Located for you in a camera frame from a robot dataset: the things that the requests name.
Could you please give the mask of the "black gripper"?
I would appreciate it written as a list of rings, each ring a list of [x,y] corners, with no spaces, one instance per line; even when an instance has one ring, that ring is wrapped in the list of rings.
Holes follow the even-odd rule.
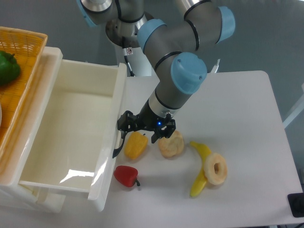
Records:
[[[121,138],[125,139],[129,132],[142,130],[153,131],[151,143],[161,138],[170,138],[176,130],[175,120],[172,119],[169,111],[158,116],[145,104],[139,114],[134,115],[131,111],[125,111],[117,121],[117,129],[121,131]]]

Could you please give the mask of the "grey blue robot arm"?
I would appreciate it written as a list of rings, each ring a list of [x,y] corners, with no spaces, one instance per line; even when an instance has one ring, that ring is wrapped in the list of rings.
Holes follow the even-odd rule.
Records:
[[[231,37],[236,22],[226,6],[210,0],[179,0],[183,22],[169,28],[160,19],[148,19],[142,0],[79,0],[78,7],[90,26],[116,22],[122,48],[136,45],[148,59],[159,84],[138,114],[126,111],[117,128],[151,131],[152,142],[175,131],[173,116],[200,88],[207,76],[205,63],[195,52]]]

